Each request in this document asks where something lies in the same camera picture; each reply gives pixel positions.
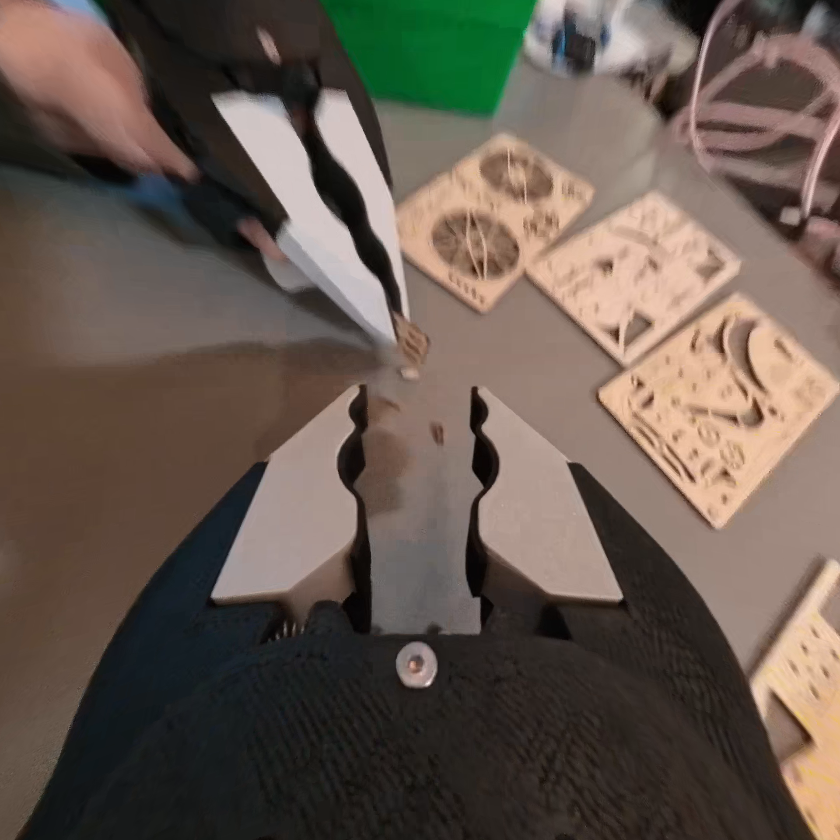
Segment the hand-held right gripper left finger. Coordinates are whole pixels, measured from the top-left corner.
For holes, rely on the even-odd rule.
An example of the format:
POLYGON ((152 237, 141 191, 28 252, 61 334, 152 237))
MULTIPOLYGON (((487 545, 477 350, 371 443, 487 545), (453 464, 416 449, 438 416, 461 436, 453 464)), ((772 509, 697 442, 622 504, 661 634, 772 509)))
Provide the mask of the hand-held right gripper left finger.
POLYGON ((352 385, 265 462, 211 600, 273 603, 302 630, 319 602, 339 603, 359 633, 371 630, 371 548, 362 436, 368 391, 352 385))

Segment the arc-pattern wooden parts sheet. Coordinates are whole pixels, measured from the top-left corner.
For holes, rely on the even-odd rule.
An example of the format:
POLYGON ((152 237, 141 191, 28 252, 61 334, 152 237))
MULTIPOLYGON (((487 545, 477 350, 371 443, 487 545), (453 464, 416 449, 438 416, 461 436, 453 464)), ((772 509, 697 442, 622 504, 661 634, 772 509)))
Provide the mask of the arc-pattern wooden parts sheet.
POLYGON ((717 530, 837 396, 834 375, 738 293, 598 392, 628 436, 717 530))

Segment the small blue device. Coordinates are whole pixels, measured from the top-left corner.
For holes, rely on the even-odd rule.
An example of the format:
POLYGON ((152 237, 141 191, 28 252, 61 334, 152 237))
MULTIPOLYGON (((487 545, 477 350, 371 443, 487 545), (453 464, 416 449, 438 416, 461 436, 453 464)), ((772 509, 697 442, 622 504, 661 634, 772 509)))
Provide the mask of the small blue device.
POLYGON ((566 76, 592 73, 602 45, 601 34, 598 17, 565 8, 551 39, 552 70, 566 76))

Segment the white stand base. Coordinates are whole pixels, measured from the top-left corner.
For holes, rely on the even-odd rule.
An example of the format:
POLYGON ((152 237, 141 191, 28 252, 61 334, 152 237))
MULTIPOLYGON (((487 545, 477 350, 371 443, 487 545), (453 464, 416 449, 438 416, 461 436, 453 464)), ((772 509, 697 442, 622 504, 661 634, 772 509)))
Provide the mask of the white stand base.
POLYGON ((561 77, 621 76, 647 69, 673 75, 691 65, 699 39, 669 15, 664 2, 541 1, 533 9, 521 49, 535 67, 561 77), (551 67, 553 31, 567 7, 601 20, 602 45, 587 75, 566 76, 551 67))

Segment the small slotted wooden part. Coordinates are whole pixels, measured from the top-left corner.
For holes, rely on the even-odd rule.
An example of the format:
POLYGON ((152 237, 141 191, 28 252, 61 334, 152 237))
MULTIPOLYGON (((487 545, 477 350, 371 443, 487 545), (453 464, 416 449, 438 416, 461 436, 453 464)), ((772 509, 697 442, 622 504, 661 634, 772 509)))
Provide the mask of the small slotted wooden part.
POLYGON ((402 363, 412 368, 425 364, 429 350, 429 338, 414 322, 402 314, 392 313, 396 346, 402 363))

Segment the green plastic bin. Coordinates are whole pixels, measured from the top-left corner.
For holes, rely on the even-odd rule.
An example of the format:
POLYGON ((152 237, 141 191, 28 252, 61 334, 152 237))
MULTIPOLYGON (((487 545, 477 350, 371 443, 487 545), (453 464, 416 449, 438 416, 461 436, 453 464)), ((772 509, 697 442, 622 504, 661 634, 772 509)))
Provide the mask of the green plastic bin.
POLYGON ((324 1, 378 99, 489 116, 508 83, 534 1, 324 1))

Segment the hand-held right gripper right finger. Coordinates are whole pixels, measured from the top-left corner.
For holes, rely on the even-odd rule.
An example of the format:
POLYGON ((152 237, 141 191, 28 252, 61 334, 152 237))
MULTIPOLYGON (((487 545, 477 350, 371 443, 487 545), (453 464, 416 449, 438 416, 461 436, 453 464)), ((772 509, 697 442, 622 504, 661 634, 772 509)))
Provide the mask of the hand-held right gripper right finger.
POLYGON ((555 610, 622 610, 624 594, 572 463, 484 386, 470 392, 468 586, 482 634, 539 634, 555 610))

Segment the wheel-pattern wooden parts sheet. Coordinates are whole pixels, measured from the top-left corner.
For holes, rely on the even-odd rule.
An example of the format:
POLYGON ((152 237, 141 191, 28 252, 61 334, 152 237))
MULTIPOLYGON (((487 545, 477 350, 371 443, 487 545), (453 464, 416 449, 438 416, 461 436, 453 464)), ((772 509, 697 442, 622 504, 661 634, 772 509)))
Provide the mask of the wheel-pattern wooden parts sheet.
POLYGON ((480 314, 592 204, 594 186, 499 133, 397 208, 405 258, 480 314))

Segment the black equipment box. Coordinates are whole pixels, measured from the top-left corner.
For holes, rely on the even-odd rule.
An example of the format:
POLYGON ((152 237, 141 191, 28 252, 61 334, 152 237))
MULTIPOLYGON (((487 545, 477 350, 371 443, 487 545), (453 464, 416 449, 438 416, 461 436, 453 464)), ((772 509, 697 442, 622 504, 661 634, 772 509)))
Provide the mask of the black equipment box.
POLYGON ((710 171, 793 196, 799 219, 838 198, 838 60, 800 35, 757 40, 701 81, 682 118, 686 145, 710 171))

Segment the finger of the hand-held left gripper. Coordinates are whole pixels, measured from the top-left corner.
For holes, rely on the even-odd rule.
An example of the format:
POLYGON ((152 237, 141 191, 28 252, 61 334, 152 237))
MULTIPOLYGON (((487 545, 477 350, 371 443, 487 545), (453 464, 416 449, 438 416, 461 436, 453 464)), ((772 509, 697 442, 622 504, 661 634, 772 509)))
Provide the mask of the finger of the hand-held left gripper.
POLYGON ((278 97, 230 91, 214 94, 213 103, 287 212, 275 235, 286 259, 263 257, 273 281, 291 294, 319 289, 375 342, 396 344, 383 288, 320 196, 308 154, 278 97))
POLYGON ((329 173, 325 202, 338 214, 391 312, 411 318, 392 188, 345 91, 320 90, 314 112, 329 173))

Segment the slotted wooden parts sheet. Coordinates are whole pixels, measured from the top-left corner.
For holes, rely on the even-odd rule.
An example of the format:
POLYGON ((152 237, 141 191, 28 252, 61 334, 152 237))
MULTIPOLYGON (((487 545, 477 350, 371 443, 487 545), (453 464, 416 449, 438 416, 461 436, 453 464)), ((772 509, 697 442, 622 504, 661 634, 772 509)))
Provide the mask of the slotted wooden parts sheet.
POLYGON ((741 259, 682 208, 648 192, 541 257, 528 277, 627 367, 741 267, 741 259))

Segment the person's left hand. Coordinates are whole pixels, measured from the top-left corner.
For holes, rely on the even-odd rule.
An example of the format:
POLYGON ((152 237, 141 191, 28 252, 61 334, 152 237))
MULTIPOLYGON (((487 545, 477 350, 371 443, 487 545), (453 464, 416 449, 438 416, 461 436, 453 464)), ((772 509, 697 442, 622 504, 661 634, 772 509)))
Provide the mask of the person's left hand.
POLYGON ((200 172, 153 114, 140 68, 95 14, 2 2, 2 165, 84 176, 154 214, 186 217, 200 172))

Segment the star-cutout wooden parts sheet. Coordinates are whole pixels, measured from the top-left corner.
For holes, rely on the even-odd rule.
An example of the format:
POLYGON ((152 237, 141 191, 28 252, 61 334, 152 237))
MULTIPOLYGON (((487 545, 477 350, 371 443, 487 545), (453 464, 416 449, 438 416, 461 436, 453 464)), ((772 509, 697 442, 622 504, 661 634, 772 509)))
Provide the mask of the star-cutout wooden parts sheet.
POLYGON ((825 560, 750 679, 784 781, 816 838, 839 838, 836 560, 825 560))

